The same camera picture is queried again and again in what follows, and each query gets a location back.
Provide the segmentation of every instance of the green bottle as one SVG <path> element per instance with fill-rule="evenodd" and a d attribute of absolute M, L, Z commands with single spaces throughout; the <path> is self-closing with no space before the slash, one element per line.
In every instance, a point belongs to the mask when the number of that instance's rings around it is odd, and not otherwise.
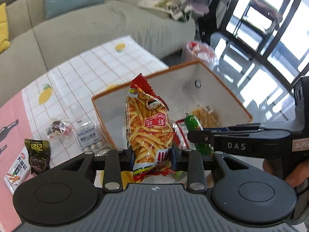
<path fill-rule="evenodd" d="M 184 123 L 188 131 L 198 131 L 203 130 L 199 120 L 195 115 L 190 115 L 190 113 L 186 113 L 186 118 L 184 119 Z M 211 155 L 212 150 L 209 145 L 207 144 L 194 144 L 197 151 L 200 152 L 201 155 Z"/>

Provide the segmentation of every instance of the metal bolt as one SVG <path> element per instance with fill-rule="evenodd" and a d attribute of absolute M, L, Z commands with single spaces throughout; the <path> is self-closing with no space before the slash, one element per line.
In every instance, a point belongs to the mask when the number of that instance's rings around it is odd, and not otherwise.
<path fill-rule="evenodd" d="M 190 184 L 190 188 L 198 191 L 198 190 L 203 190 L 205 188 L 205 185 L 200 182 L 193 182 Z"/>
<path fill-rule="evenodd" d="M 120 184 L 117 182 L 108 182 L 105 184 L 105 188 L 107 188 L 108 190 L 116 190 L 120 188 Z"/>
<path fill-rule="evenodd" d="M 196 88 L 200 88 L 201 86 L 202 86 L 201 81 L 195 80 L 195 87 L 196 87 Z"/>

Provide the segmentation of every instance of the snack package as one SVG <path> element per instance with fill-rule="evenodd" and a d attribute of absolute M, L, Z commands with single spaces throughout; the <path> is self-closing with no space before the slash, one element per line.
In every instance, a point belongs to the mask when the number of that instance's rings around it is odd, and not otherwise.
<path fill-rule="evenodd" d="M 200 60 L 211 70 L 219 64 L 214 49 L 206 43 L 196 41 L 188 42 L 186 44 L 181 59 L 183 62 Z"/>
<path fill-rule="evenodd" d="M 209 106 L 197 105 L 191 114 L 197 117 L 203 128 L 222 127 L 217 113 Z"/>
<path fill-rule="evenodd" d="M 30 171 L 30 165 L 28 162 L 28 153 L 27 148 L 24 147 L 14 161 L 13 165 L 7 172 L 7 175 L 4 176 L 4 181 L 8 186 L 9 190 L 13 194 L 16 188 L 23 182 L 27 173 Z"/>
<path fill-rule="evenodd" d="M 50 145 L 47 140 L 25 139 L 25 146 L 29 154 L 31 174 L 38 175 L 50 169 Z"/>
<path fill-rule="evenodd" d="M 195 115 L 190 115 L 190 113 L 186 113 L 186 118 L 184 119 L 184 123 L 188 131 L 202 131 L 203 127 L 201 126 L 199 120 Z M 212 150 L 208 144 L 194 144 L 197 151 L 200 152 L 201 155 L 212 155 Z"/>
<path fill-rule="evenodd" d="M 190 142 L 188 140 L 188 129 L 186 127 L 186 124 L 184 122 L 184 119 L 177 120 L 175 122 L 175 125 L 173 127 L 173 130 L 175 134 L 177 135 L 178 139 L 181 141 L 184 141 L 179 145 L 179 149 L 191 149 L 191 150 L 196 150 L 194 143 Z"/>
<path fill-rule="evenodd" d="M 83 123 L 74 133 L 83 152 L 92 151 L 95 156 L 101 156 L 106 155 L 112 149 L 101 138 L 93 121 Z"/>
<path fill-rule="evenodd" d="M 209 106 L 200 106 L 199 104 L 194 108 L 191 113 L 197 117 L 203 128 L 219 128 L 221 127 L 218 115 L 216 112 Z M 194 143 L 190 142 L 187 138 L 188 129 L 185 124 L 185 119 L 177 120 L 173 125 L 173 131 L 177 138 L 174 138 L 175 141 L 179 140 L 179 149 L 192 149 L 196 150 Z"/>
<path fill-rule="evenodd" d="M 49 120 L 50 124 L 46 129 L 47 136 L 52 139 L 54 137 L 67 138 L 72 132 L 72 126 L 68 119 L 55 119 Z"/>
<path fill-rule="evenodd" d="M 173 129 L 168 106 L 142 74 L 131 82 L 125 109 L 127 145 L 135 153 L 133 178 L 140 182 L 149 170 L 167 160 Z"/>

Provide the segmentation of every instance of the sofa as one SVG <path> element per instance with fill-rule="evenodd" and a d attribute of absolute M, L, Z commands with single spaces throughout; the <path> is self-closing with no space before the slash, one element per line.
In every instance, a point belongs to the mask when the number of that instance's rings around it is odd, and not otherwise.
<path fill-rule="evenodd" d="M 158 58 L 195 36 L 195 22 L 137 7 L 139 0 L 105 0 L 45 19 L 44 0 L 7 6 L 9 49 L 0 54 L 0 107 L 33 80 L 90 48 L 124 35 Z"/>

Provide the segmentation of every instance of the label sticker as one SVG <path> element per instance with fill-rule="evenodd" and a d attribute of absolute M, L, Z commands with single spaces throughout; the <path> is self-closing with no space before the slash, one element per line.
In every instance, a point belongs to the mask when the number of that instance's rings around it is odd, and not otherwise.
<path fill-rule="evenodd" d="M 77 137 L 81 148 L 88 147 L 101 140 L 95 125 L 81 127 L 77 130 Z"/>
<path fill-rule="evenodd" d="M 166 115 L 164 113 L 158 113 L 153 117 L 145 119 L 145 127 L 148 126 L 166 126 Z"/>
<path fill-rule="evenodd" d="M 305 151 L 309 150 L 309 138 L 300 138 L 300 139 L 293 139 L 292 141 L 292 151 Z"/>

